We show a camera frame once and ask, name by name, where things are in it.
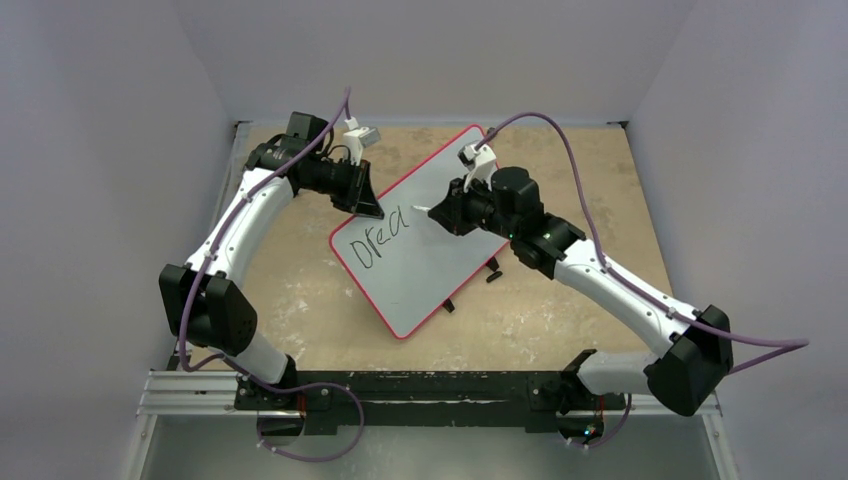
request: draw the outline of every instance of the wooden table surface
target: wooden table surface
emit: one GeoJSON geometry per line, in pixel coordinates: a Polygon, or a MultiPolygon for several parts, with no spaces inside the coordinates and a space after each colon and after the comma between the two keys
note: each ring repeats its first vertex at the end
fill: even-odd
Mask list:
{"type": "MultiPolygon", "coordinates": [[[[284,130],[250,126],[241,161],[284,130]]],[[[365,152],[373,163],[375,191],[386,189],[460,130],[380,128],[382,141],[365,152]]],[[[607,254],[670,291],[624,131],[565,131],[607,254]]],[[[553,130],[508,127],[492,147],[501,166],[530,171],[547,211],[588,233],[565,149],[553,130]]],[[[647,350],[591,300],[524,267],[508,248],[497,257],[504,272],[500,279],[487,284],[483,270],[452,297],[456,311],[440,310],[412,336],[397,340],[329,248],[330,232],[347,217],[328,197],[302,192],[271,226],[245,279],[259,329],[292,355],[299,369],[558,370],[585,348],[647,350]]],[[[193,360],[206,353],[195,349],[193,360]]]]}

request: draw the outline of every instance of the white backdrop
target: white backdrop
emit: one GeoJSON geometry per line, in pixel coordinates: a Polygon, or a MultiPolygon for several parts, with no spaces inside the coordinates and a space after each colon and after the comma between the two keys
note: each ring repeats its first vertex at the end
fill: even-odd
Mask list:
{"type": "Polygon", "coordinates": [[[172,5],[131,3],[0,2],[4,479],[118,478],[221,184],[232,125],[172,5]]]}
{"type": "Polygon", "coordinates": [[[629,118],[694,0],[175,0],[238,119],[332,111],[378,122],[629,118]]]}
{"type": "Polygon", "coordinates": [[[699,0],[628,128],[675,292],[812,342],[720,386],[743,478],[846,478],[846,32],[844,0],[699,0]]]}

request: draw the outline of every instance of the black joint housing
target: black joint housing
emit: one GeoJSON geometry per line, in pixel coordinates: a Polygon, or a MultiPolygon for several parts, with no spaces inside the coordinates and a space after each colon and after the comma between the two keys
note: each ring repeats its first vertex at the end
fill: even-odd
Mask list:
{"type": "MultiPolygon", "coordinates": [[[[159,274],[159,291],[175,337],[180,334],[183,309],[196,275],[176,265],[165,265],[159,274]]],[[[256,325],[256,310],[235,283],[217,275],[203,276],[188,318],[188,341],[236,356],[250,344],[256,325]]]]}
{"type": "Polygon", "coordinates": [[[448,194],[427,216],[445,230],[462,236],[481,228],[510,240],[518,259],[546,277],[563,253],[586,234],[566,220],[545,213],[539,185],[520,167],[501,168],[491,177],[491,189],[474,179],[465,190],[465,180],[451,180],[448,194]]]}
{"type": "MultiPolygon", "coordinates": [[[[727,314],[713,305],[701,312],[696,321],[730,332],[727,314]]],[[[690,417],[731,368],[730,339],[689,327],[662,358],[644,371],[648,388],[657,400],[669,410],[690,417]]]]}
{"type": "MultiPolygon", "coordinates": [[[[277,384],[271,385],[272,387],[288,389],[298,386],[297,366],[294,358],[291,355],[286,355],[286,359],[288,362],[283,378],[277,384]]],[[[295,393],[271,392],[252,377],[244,378],[239,375],[236,377],[236,382],[238,388],[236,389],[236,400],[233,403],[236,410],[297,410],[295,393]]]]}
{"type": "MultiPolygon", "coordinates": [[[[271,137],[249,155],[245,168],[276,171],[327,127],[328,122],[314,115],[294,112],[289,118],[286,133],[271,137]]],[[[371,164],[361,160],[354,165],[348,160],[334,162],[324,157],[324,141],[307,152],[281,176],[289,179],[292,192],[301,188],[330,196],[333,207],[355,215],[384,218],[384,213],[371,186],[371,164]]]]}
{"type": "MultiPolygon", "coordinates": [[[[289,117],[285,134],[274,135],[265,143],[259,144],[247,157],[245,168],[253,170],[277,170],[292,157],[305,149],[310,142],[327,127],[328,122],[315,115],[294,112],[289,117]]],[[[318,154],[324,147],[324,141],[319,142],[309,154],[318,154]]]]}

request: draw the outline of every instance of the red whiteboard frame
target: red whiteboard frame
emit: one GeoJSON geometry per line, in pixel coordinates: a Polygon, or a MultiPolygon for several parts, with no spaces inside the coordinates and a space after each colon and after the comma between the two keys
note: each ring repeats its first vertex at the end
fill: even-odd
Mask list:
{"type": "MultiPolygon", "coordinates": [[[[400,177],[400,178],[399,178],[399,179],[398,179],[395,183],[391,184],[391,186],[389,186],[389,188],[385,189],[382,193],[380,193],[379,195],[377,195],[377,198],[378,198],[378,199],[380,199],[380,198],[382,198],[382,197],[383,197],[383,195],[385,195],[385,194],[387,194],[387,193],[391,192],[393,188],[395,188],[395,187],[397,187],[398,185],[400,185],[400,183],[401,183],[401,182],[403,182],[404,180],[406,180],[406,178],[407,178],[407,177],[409,177],[410,175],[412,175],[413,173],[415,173],[415,171],[416,171],[416,170],[418,170],[418,169],[419,169],[419,168],[421,168],[423,165],[425,165],[427,162],[429,162],[429,161],[430,161],[433,157],[435,157],[436,155],[438,155],[438,154],[442,153],[442,151],[443,151],[444,149],[448,148],[448,147],[449,147],[451,144],[453,144],[453,142],[455,142],[455,141],[456,141],[459,137],[461,137],[462,135],[464,135],[466,132],[468,132],[469,130],[471,130],[471,129],[473,129],[473,128],[476,128],[477,130],[479,130],[479,131],[480,131],[480,133],[481,133],[483,136],[485,136],[485,135],[486,135],[486,132],[484,132],[484,131],[483,131],[483,127],[481,127],[480,125],[477,125],[477,124],[471,124],[471,125],[469,125],[469,126],[465,127],[464,129],[462,129],[462,131],[460,131],[459,133],[457,133],[457,134],[456,134],[453,138],[451,138],[450,140],[448,140],[448,142],[447,142],[447,143],[445,143],[444,145],[442,145],[441,147],[439,147],[439,149],[438,149],[438,150],[436,150],[436,151],[435,151],[435,152],[433,152],[433,153],[432,153],[429,157],[427,157],[426,159],[424,159],[424,161],[422,161],[421,163],[419,163],[418,165],[416,165],[415,167],[413,167],[413,168],[412,168],[412,170],[410,170],[410,171],[406,172],[406,174],[404,174],[402,177],[400,177]]],[[[341,256],[341,255],[339,255],[339,252],[336,250],[336,247],[334,247],[334,246],[333,246],[333,237],[336,235],[336,233],[337,233],[339,230],[341,230],[342,228],[344,228],[344,227],[345,227],[345,225],[347,225],[348,223],[350,223],[350,222],[351,222],[351,220],[353,220],[353,218],[354,218],[354,217],[351,215],[351,216],[350,216],[350,218],[348,218],[347,220],[345,220],[344,222],[342,222],[342,223],[341,223],[338,227],[336,227],[335,229],[333,229],[333,231],[330,233],[330,236],[328,237],[328,243],[330,244],[330,250],[332,250],[332,251],[333,251],[333,253],[336,255],[336,258],[338,258],[338,259],[339,259],[339,262],[341,262],[341,264],[342,264],[342,266],[344,267],[344,269],[345,269],[345,271],[347,272],[347,274],[348,274],[348,275],[350,275],[350,278],[352,278],[352,279],[353,279],[353,282],[354,282],[354,283],[356,283],[356,286],[359,288],[359,290],[362,292],[362,294],[363,294],[363,295],[365,295],[365,298],[368,300],[368,303],[370,303],[370,304],[371,304],[371,307],[373,307],[373,308],[374,308],[374,310],[375,310],[375,311],[377,312],[377,314],[380,316],[380,319],[381,319],[381,320],[383,320],[383,323],[386,325],[386,327],[389,329],[389,331],[390,331],[390,332],[392,332],[392,335],[393,335],[395,338],[397,338],[398,340],[404,340],[404,339],[407,339],[407,338],[409,338],[410,336],[412,336],[412,334],[414,334],[415,332],[417,332],[417,331],[418,331],[418,329],[419,329],[419,328],[421,328],[421,326],[422,326],[422,325],[424,325],[424,323],[425,323],[427,320],[429,320],[429,319],[430,319],[433,315],[435,315],[435,314],[436,314],[436,312],[437,312],[437,311],[439,311],[439,309],[440,309],[440,308],[442,308],[442,306],[441,306],[441,305],[438,305],[436,308],[434,308],[432,312],[430,312],[429,314],[427,314],[427,316],[425,316],[425,317],[421,320],[421,322],[420,322],[418,325],[416,325],[416,326],[415,326],[415,328],[413,328],[413,329],[412,329],[412,330],[411,330],[408,334],[406,334],[405,336],[400,336],[400,335],[398,335],[398,334],[397,334],[397,332],[395,332],[395,331],[394,331],[394,329],[392,328],[392,326],[389,324],[389,322],[388,322],[388,321],[386,321],[386,317],[383,315],[383,312],[381,312],[381,311],[380,311],[380,309],[379,309],[379,308],[377,308],[377,305],[374,303],[374,301],[373,301],[373,300],[371,299],[371,297],[368,295],[368,292],[366,292],[366,291],[365,291],[365,289],[364,289],[364,288],[362,288],[362,285],[359,283],[359,280],[357,280],[357,279],[356,279],[356,276],[353,274],[353,272],[351,272],[350,268],[348,267],[347,263],[344,261],[344,259],[342,258],[342,256],[341,256]]],[[[468,276],[468,278],[466,278],[466,279],[465,279],[462,283],[460,283],[460,284],[459,284],[459,286],[458,286],[458,287],[456,287],[456,290],[454,290],[453,292],[451,292],[451,294],[450,294],[450,295],[448,295],[448,296],[447,296],[447,298],[445,298],[445,300],[447,300],[447,299],[449,299],[450,297],[454,296],[454,295],[456,294],[456,292],[458,292],[458,291],[459,291],[462,287],[464,287],[464,286],[465,286],[465,285],[469,282],[469,280],[471,280],[471,279],[472,279],[475,275],[477,275],[477,274],[480,272],[480,270],[482,270],[482,269],[486,266],[486,263],[488,263],[488,261],[489,261],[489,260],[491,260],[492,258],[495,258],[495,256],[497,256],[497,254],[501,253],[501,251],[502,251],[502,250],[504,249],[504,247],[506,247],[507,245],[508,245],[508,242],[505,242],[505,243],[504,243],[504,245],[503,245],[501,248],[499,248],[499,249],[498,249],[498,251],[497,251],[497,252],[495,252],[495,254],[494,254],[494,255],[492,255],[491,257],[489,257],[489,258],[488,258],[485,262],[483,262],[483,264],[482,264],[482,265],[480,265],[480,266],[479,266],[476,270],[474,270],[474,272],[473,272],[471,275],[469,275],[469,276],[468,276]]]]}

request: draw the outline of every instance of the whiteboard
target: whiteboard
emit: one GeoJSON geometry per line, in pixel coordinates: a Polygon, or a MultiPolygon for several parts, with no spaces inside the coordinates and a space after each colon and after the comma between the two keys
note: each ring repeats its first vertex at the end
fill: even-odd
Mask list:
{"type": "Polygon", "coordinates": [[[433,207],[468,170],[457,153],[483,138],[472,125],[380,196],[383,220],[351,217],[330,234],[330,248],[397,338],[433,315],[506,240],[477,229],[454,236],[413,205],[433,207]]]}

